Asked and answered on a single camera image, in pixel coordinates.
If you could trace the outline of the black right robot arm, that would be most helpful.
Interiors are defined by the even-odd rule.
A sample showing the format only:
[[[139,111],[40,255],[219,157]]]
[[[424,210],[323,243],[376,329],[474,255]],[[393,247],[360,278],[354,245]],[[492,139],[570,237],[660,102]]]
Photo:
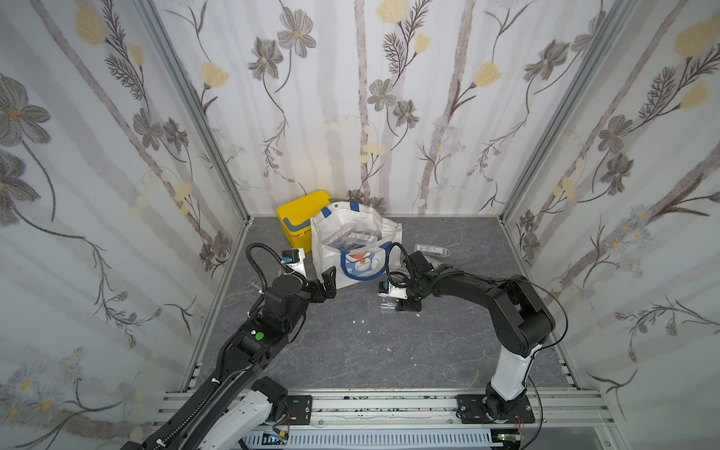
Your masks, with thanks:
[[[408,253],[398,242],[385,246],[380,296],[394,298],[396,311],[422,311],[429,297],[452,296],[487,310],[501,345],[495,373],[482,395],[457,396],[461,423],[527,425],[540,422],[540,412],[528,399],[534,358],[551,347],[554,316],[526,277],[488,279],[453,268],[432,265],[419,250]]]

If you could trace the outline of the clear long compass case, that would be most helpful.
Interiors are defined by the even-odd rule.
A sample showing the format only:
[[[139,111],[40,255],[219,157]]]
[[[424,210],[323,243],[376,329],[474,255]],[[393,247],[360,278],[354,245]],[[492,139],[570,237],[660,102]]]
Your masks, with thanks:
[[[367,247],[380,240],[381,234],[375,230],[356,229],[352,226],[343,226],[339,230],[328,234],[322,243],[338,251],[352,251]]]

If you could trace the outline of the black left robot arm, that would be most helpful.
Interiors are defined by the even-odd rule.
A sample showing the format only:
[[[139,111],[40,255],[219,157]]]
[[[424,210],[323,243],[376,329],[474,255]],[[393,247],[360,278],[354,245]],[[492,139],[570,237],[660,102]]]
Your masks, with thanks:
[[[269,282],[257,262],[261,283],[247,320],[222,346],[212,375],[184,405],[143,442],[127,449],[227,449],[266,421],[290,416],[287,390],[263,377],[263,370],[295,339],[312,303],[337,294],[337,269],[309,280],[302,261],[276,255],[282,275]]]

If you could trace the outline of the right arm mounting base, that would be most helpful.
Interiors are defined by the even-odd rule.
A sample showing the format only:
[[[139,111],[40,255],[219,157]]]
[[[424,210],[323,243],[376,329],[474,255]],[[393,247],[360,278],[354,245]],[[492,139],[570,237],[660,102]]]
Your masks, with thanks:
[[[456,416],[461,423],[520,425],[534,424],[536,417],[525,392],[512,400],[492,395],[458,395]]]

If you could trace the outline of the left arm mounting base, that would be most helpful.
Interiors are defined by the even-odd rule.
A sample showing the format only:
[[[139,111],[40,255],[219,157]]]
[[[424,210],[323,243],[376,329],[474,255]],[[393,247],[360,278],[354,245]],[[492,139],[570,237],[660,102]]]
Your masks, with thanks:
[[[313,396],[289,394],[282,386],[264,385],[243,397],[247,412],[242,415],[253,427],[305,426],[312,415]]]

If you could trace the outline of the white canvas cartoon tote bag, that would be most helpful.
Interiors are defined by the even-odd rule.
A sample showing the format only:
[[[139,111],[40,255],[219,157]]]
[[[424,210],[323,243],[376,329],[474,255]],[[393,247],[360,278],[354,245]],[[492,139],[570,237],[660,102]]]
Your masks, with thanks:
[[[380,279],[399,269],[401,254],[390,245],[402,240],[402,225],[360,202],[333,202],[310,219],[311,256],[316,273],[336,270],[336,287]]]

